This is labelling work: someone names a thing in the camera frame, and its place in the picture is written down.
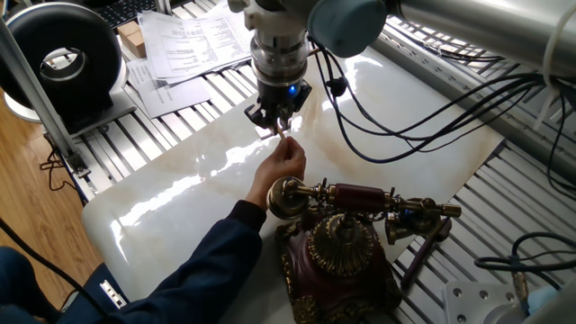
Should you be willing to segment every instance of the dark blue sleeve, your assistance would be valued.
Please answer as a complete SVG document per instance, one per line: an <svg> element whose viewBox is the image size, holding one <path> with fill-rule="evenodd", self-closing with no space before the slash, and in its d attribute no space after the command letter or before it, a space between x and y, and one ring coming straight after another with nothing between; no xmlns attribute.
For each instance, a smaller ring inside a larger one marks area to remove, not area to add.
<svg viewBox="0 0 576 324"><path fill-rule="evenodd" d="M111 315L125 324L218 323L248 279L262 250L266 213L239 201L202 239L188 261L148 297Z"/></svg>

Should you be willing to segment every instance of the table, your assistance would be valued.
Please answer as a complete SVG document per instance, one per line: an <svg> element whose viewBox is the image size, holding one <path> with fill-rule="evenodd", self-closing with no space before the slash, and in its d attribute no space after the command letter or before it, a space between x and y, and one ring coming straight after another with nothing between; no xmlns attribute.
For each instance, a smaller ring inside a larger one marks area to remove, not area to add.
<svg viewBox="0 0 576 324"><path fill-rule="evenodd" d="M380 121L393 121L393 128L408 126L447 102L373 49L343 59L341 64L364 107ZM435 153L414 155L385 166L369 164L354 156L342 140L313 60L309 61L305 78L314 90L294 117L291 135L307 151L308 184L326 176L331 183L384 189L394 185L405 198L430 196L443 203L453 197L502 139L493 130L483 128ZM349 94L340 101L343 113L360 120ZM455 107L420 131L434 131L461 111ZM355 131L350 131L350 138L361 150L378 157L407 148L400 140L368 139ZM260 137L243 115L242 105L232 108L99 193L86 206L82 216L86 232L129 299L147 296L191 255L210 226L225 217L233 203L246 194L257 165L277 141L277 137ZM265 247L260 262L223 323L292 322L272 239L279 223L269 215L261 231ZM377 227L383 237L383 224ZM410 242L404 239L394 247L385 246L389 260L395 260Z"/></svg>

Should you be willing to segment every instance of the cable bundle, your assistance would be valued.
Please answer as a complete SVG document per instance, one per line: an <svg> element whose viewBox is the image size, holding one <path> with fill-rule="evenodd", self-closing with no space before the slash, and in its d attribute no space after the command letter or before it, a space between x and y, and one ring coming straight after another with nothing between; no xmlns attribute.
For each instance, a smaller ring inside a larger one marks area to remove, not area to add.
<svg viewBox="0 0 576 324"><path fill-rule="evenodd" d="M319 66L319 73L320 73L320 77L322 79L322 83L324 85L324 90L328 96L328 99L332 103L332 106L334 107L334 111L335 111L336 117L337 117L338 127L340 128L340 132L342 133L344 141L350 147L350 149L354 153L356 153L360 158L364 159L365 161L371 162L371 163L377 163L377 164L391 163L394 161L398 161L402 158L409 157L409 156L411 156L417 152L428 153L428 152L433 152L435 150L446 147L446 146L454 143L455 141L459 140L460 138L472 133L473 131L478 130L480 127L482 127L482 126L484 126L490 122L495 121L500 116L502 116L504 113L507 113L508 111L510 111L512 108L517 106L522 101L522 99L524 99L526 97L526 95L530 92L531 89L538 87L538 86L544 86L545 85L545 80L544 80L543 76L539 75L537 73L525 73L525 74L517 74L517 75L499 77L499 78L493 79L493 80L491 80L491 81L489 81L483 85L480 85L480 86L474 88L473 90L469 91L466 94L463 94L462 96L455 99L451 103L448 103L444 107L431 113L428 117L422 119L421 121L414 123L413 125L405 128L403 130L391 130L391 129L385 127L384 125L382 125L381 123L379 123L373 116L371 116L370 113L358 101L358 98L356 97L356 95L352 91L350 84L348 83L348 80L345 76L344 70L342 69L342 67L338 63L334 54L330 53L328 50L326 50L321 45L316 43L314 41L314 39L312 39L312 38L309 38L309 39L312 42L313 47L316 47L316 46L319 47L319 52L316 52L314 54L314 56L315 56L316 62L318 63L318 66ZM326 68L328 71L328 80L326 79L324 70L322 69L322 67L320 65L320 53L323 55L323 58L326 62ZM334 65L336 67L336 70L339 73L338 77L335 76L335 71L332 68L332 65ZM442 128L438 132L431 134L431 135L428 135L428 136L419 136L419 137L414 137L414 136L410 136L407 134L409 131L412 131L412 130L416 129L418 126L430 121L431 119L438 116L440 113L446 111L447 109L454 106L455 104L460 103L462 100L470 97L471 95L477 94L482 89L488 88L489 86L495 86L498 84L502 84L505 81L508 81L508 83L501 86L499 89L493 91L491 94L482 98L473 107L471 107L466 112L462 113L459 117L457 117L456 119L454 119L453 121L448 123L444 128ZM568 101L572 107L576 107L576 90L574 90L571 86L569 86L569 84L566 81L561 80L559 78L553 77L552 82L559 89L559 91L561 93L562 120L561 120L561 123L559 126L557 136L556 136L555 141L553 143L550 158L549 158L548 163L547 163L547 172L546 173L547 173L550 185L555 190L557 190L559 193L561 193L561 194L563 194L563 195L565 195L571 199L576 200L576 187L574 187L571 184L566 184L565 182L554 178L552 176L552 173L551 173L551 165L554 161L555 151L556 151L556 148L558 146L558 141L560 140L560 136L562 134L564 119L566 117L565 102ZM340 108L338 106L338 97L341 96L342 94L344 94L346 92L346 90L349 91L350 95L352 96L352 99L354 100L358 111L372 125L374 125L376 128L378 128L379 129L378 131L368 130L367 128L364 128L364 127L358 125L356 122L351 121L347 116L345 116L340 111ZM501 104L504 104L505 102L509 101L510 99L517 97L518 95L519 95L519 98L516 99L513 104L511 104L509 107L505 108L503 111L499 112L497 115L490 118L486 122L483 122L481 125L473 128L471 130L468 130L466 133L464 133L464 134L458 136L457 138L447 142L446 144L437 146L435 148L427 148L433 141L435 141L441 137L444 137L445 135L448 135L454 131L461 129L462 127L473 122L475 119L481 118L486 113L489 113L491 110L499 107ZM366 154L364 154L363 152L361 152L354 145L354 143L352 143L352 141L350 140L350 138L347 135L347 130L346 130L344 122L346 122L348 125L356 128L357 130L360 130L360 131L362 131L366 134L369 134L369 135L382 136L382 137L393 136L395 138L402 139L408 143L408 145L410 146L410 149L399 154L398 156L395 156L395 157L387 157L387 158L369 157Z"/></svg>

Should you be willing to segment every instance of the gold decoration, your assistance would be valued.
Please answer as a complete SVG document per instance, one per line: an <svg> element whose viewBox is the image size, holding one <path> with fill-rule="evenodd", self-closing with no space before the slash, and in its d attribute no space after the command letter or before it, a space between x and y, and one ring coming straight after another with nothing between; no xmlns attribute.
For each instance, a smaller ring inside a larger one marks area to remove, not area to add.
<svg viewBox="0 0 576 324"><path fill-rule="evenodd" d="M339 238L345 217L335 215L319 222L308 237L308 248L312 259L328 273L358 275L370 265L374 245L368 229L358 220L351 220L347 237Z"/></svg>
<svg viewBox="0 0 576 324"><path fill-rule="evenodd" d="M312 296L304 296L294 301L292 310L296 324L321 323L320 307Z"/></svg>
<svg viewBox="0 0 576 324"><path fill-rule="evenodd" d="M278 247L280 248L280 259L281 259L281 266L282 266L282 270L284 272L284 278L286 280L286 290L288 291L288 297L290 298L290 303L292 304L292 306L294 305L294 289L293 289L293 283L295 283L295 278L294 278L294 274L293 274L293 263L292 263L292 257L290 256L290 253L288 253L288 250L286 248L286 246L283 244L284 240L292 235L297 234L297 227L296 227L296 222L291 222L285 225L280 225L276 228L276 233L275 233L275 237L276 237L276 243L278 244Z"/></svg>
<svg viewBox="0 0 576 324"><path fill-rule="evenodd" d="M351 303L346 305L341 310L335 311L328 315L322 324L338 323L341 320L357 319L367 313L381 309L379 305L372 303Z"/></svg>

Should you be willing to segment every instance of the finger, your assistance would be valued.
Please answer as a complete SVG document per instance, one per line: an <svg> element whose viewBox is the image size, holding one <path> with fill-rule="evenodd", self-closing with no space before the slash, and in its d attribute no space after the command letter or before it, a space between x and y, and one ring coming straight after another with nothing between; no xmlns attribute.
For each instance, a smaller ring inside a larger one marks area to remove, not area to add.
<svg viewBox="0 0 576 324"><path fill-rule="evenodd" d="M284 160L284 156L286 155L286 152L289 149L289 141L288 140L281 140L278 143L278 146L276 146L276 148L274 149L274 152L272 152L272 154L270 155L271 157L274 157L277 160Z"/></svg>
<svg viewBox="0 0 576 324"><path fill-rule="evenodd" d="M296 139L290 137L287 138L287 142L289 144L289 151L291 155L291 159L301 159L306 157L306 152L304 152L304 148L296 141Z"/></svg>

